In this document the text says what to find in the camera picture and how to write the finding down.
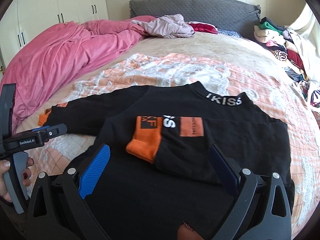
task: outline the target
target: silver bolt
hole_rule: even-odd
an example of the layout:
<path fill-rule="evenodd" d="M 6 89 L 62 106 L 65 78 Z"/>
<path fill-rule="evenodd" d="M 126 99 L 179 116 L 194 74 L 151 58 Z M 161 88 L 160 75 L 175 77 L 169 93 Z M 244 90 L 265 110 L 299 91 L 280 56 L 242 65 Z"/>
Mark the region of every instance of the silver bolt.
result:
<path fill-rule="evenodd" d="M 280 178 L 280 175 L 276 172 L 272 173 L 272 176 L 276 179 L 279 179 Z"/>
<path fill-rule="evenodd" d="M 72 175 L 72 174 L 75 174 L 76 173 L 76 169 L 75 168 L 70 168 L 68 170 L 68 174 Z"/>
<path fill-rule="evenodd" d="M 245 175 L 250 175 L 251 171 L 249 169 L 243 169 L 242 173 L 245 174 Z"/>
<path fill-rule="evenodd" d="M 45 176 L 45 172 L 40 172 L 39 175 L 38 175 L 38 177 L 39 177 L 40 179 L 44 178 L 44 176 Z"/>

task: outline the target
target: black door handle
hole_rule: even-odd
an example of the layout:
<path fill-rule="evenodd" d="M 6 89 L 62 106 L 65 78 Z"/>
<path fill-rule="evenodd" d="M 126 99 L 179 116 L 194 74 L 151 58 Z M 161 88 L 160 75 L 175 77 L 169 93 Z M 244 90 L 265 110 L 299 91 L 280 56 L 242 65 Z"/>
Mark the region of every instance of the black door handle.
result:
<path fill-rule="evenodd" d="M 20 47 L 21 47 L 21 41 L 20 41 L 20 36 L 18 34 L 18 40 L 19 40 L 19 44 L 20 44 Z"/>
<path fill-rule="evenodd" d="M 26 43 L 24 42 L 24 37 L 23 37 L 23 33 L 21 33 L 21 34 L 22 34 L 23 44 L 25 45 Z"/>

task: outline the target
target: sheer curtain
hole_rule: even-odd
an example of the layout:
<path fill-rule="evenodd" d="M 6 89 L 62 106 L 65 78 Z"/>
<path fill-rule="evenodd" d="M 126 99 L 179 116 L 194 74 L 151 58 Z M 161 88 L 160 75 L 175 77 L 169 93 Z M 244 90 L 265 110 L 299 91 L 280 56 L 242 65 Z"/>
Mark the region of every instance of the sheer curtain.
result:
<path fill-rule="evenodd" d="M 320 86 L 320 24 L 308 4 L 298 19 L 286 27 L 298 48 L 307 76 L 316 87 Z"/>

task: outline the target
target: red folded cloth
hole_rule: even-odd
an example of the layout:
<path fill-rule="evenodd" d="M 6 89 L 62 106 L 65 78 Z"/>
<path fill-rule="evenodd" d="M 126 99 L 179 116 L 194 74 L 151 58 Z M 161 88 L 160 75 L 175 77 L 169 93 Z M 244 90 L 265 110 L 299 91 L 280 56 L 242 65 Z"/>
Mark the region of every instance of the red folded cloth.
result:
<path fill-rule="evenodd" d="M 214 25 L 208 23 L 187 22 L 187 24 L 193 27 L 195 32 L 218 34 L 217 28 Z"/>
<path fill-rule="evenodd" d="M 304 70 L 303 61 L 299 54 L 295 53 L 293 50 L 288 49 L 288 60 L 290 60 L 293 64 L 295 64 L 298 68 Z"/>

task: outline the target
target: patterned blanket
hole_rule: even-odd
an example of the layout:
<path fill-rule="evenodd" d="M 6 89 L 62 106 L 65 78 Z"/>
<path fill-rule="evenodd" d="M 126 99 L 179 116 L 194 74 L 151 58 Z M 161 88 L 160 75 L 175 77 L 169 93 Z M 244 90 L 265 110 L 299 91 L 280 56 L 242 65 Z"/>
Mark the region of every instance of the patterned blanket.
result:
<path fill-rule="evenodd" d="M 75 82 L 73 90 L 61 103 L 132 85 L 178 86 L 196 81 L 220 95 L 237 95 L 244 91 L 263 111 L 288 124 L 291 175 L 295 183 L 294 237 L 312 215 L 320 197 L 320 130 L 304 98 L 292 85 L 265 73 L 204 57 L 134 54 L 89 80 Z M 31 167 L 32 185 L 41 171 L 49 175 L 62 173 L 93 141 L 92 136 L 67 134 L 51 140 L 45 147 L 29 151 L 36 160 Z"/>

